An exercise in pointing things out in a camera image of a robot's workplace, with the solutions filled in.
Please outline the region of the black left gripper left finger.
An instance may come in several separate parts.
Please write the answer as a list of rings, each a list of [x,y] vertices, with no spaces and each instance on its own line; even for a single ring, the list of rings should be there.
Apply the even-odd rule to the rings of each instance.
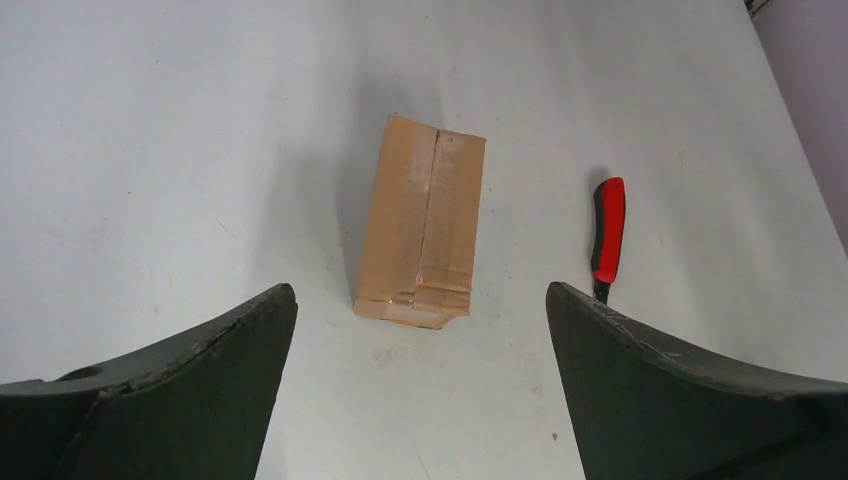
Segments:
[[[293,288],[131,353],[1,388],[5,479],[251,479],[296,325]]]

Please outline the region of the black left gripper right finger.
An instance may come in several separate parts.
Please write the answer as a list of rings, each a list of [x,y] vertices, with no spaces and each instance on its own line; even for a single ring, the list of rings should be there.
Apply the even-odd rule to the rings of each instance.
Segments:
[[[552,345],[589,479],[843,479],[847,387],[706,350],[550,284]]]

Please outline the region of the brown cardboard express box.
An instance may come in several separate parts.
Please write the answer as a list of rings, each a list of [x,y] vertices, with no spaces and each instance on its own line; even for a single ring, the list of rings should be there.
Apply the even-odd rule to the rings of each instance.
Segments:
[[[471,310],[484,138],[389,117],[353,309],[438,330]]]

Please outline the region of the red black utility knife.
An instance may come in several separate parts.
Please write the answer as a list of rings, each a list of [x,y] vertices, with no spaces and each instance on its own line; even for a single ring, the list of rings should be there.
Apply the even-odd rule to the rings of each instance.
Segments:
[[[593,296],[608,303],[615,282],[621,256],[626,219],[626,188],[622,177],[611,177],[601,182],[593,193],[594,241],[590,257],[593,278]]]

